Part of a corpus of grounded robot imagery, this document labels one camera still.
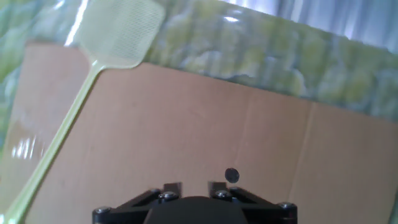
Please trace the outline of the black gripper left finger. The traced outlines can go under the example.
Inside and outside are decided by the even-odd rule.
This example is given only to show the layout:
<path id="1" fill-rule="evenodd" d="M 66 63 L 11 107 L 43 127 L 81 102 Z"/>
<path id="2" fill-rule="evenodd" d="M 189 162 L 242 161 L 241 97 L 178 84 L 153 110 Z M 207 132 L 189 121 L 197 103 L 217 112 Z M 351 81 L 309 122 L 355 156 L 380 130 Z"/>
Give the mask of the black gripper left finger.
<path id="1" fill-rule="evenodd" d="M 164 184 L 162 189 L 147 190 L 116 208 L 102 206 L 94 209 L 92 224 L 144 223 L 152 208 L 181 198 L 181 182 Z"/>

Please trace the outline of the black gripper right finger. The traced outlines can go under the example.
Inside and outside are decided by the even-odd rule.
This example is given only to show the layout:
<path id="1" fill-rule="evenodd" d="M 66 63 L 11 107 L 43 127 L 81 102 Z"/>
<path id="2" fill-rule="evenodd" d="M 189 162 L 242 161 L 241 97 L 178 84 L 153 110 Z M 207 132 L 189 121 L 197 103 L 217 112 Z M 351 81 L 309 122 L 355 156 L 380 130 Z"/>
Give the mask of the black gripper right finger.
<path id="1" fill-rule="evenodd" d="M 241 187 L 226 182 L 209 182 L 209 198 L 237 206 L 248 223 L 297 224 L 297 206 L 290 202 L 272 203 Z"/>

